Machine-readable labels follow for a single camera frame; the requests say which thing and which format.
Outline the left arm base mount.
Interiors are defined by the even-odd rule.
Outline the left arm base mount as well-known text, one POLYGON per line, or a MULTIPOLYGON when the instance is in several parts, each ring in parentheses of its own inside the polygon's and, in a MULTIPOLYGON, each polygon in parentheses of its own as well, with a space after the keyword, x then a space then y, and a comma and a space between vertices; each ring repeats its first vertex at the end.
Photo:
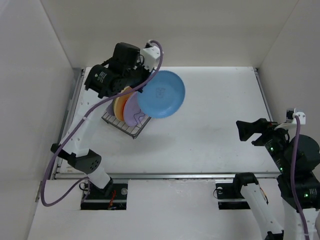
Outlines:
POLYGON ((80 209, 86 211, 119 211, 127 209, 128 182, 116 181, 108 196, 105 196, 93 184, 81 182, 78 188, 82 191, 80 209))

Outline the blue plate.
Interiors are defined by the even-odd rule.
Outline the blue plate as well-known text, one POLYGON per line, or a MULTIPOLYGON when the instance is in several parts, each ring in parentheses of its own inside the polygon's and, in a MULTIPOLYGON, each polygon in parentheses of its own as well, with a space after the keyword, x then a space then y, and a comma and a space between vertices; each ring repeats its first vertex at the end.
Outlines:
POLYGON ((163 119, 179 110, 185 95, 186 88, 181 77, 172 71, 160 70, 137 94, 137 102, 149 117, 163 119))

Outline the light purple plate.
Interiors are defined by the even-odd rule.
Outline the light purple plate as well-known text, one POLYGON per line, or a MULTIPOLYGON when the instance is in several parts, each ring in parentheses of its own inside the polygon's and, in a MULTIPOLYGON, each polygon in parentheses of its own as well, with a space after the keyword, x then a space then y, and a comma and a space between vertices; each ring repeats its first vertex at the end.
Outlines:
POLYGON ((145 113, 138 104, 138 93, 133 93, 125 103, 123 111, 124 121, 129 127, 135 127, 145 118, 145 113))

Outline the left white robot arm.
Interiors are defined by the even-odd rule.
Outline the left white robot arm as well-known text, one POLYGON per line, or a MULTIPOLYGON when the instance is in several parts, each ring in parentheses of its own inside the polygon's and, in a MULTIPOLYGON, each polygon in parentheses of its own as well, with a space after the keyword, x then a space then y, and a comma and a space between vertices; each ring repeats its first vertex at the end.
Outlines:
POLYGON ((90 149, 105 103, 142 91, 156 75, 163 61, 163 48, 155 40, 144 48, 117 43, 113 55, 94 65, 84 82, 78 110, 66 135, 51 146, 54 157, 62 158, 74 169, 86 174, 100 198, 111 195, 113 180, 106 173, 103 158, 90 149))

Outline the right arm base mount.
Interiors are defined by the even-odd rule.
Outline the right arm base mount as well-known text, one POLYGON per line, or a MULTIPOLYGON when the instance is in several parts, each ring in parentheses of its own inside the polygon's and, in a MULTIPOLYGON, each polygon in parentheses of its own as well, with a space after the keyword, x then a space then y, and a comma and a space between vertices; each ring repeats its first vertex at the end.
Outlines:
POLYGON ((220 182, 215 184, 213 196, 218 201, 219 210, 250 210, 247 200, 240 192, 235 190, 231 182, 220 182))

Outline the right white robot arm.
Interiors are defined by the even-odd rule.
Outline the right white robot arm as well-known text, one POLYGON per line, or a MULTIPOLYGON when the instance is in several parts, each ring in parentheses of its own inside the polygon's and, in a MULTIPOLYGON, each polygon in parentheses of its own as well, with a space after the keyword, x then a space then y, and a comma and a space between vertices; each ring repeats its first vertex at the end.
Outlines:
POLYGON ((317 231, 320 182, 313 170, 320 163, 320 146, 310 136, 300 133, 301 123, 297 116, 293 123, 296 124, 296 133, 290 139, 288 130, 281 124, 265 118, 236 122, 240 141, 245 142, 253 134, 260 134, 252 145, 265 147, 280 171, 276 180, 284 207, 284 225, 280 225, 271 213, 252 172, 237 173, 231 185, 232 193, 248 203, 263 240, 311 240, 317 231))

